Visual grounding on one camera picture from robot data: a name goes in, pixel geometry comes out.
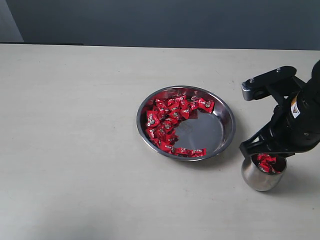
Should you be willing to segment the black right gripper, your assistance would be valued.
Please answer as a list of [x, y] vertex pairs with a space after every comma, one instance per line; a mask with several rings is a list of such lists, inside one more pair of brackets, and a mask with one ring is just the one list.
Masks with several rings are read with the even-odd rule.
[[320, 142], [320, 76], [296, 76], [267, 87], [277, 105], [271, 120], [239, 149], [244, 159], [260, 153], [283, 158], [310, 151]]

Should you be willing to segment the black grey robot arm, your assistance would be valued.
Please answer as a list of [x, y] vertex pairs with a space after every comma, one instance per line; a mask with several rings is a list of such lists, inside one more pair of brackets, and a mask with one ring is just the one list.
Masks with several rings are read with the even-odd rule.
[[245, 158], [276, 154], [284, 158], [312, 150], [320, 143], [320, 64], [304, 82], [293, 66], [282, 66], [241, 84], [246, 101], [273, 97], [277, 105], [270, 121], [239, 149]]

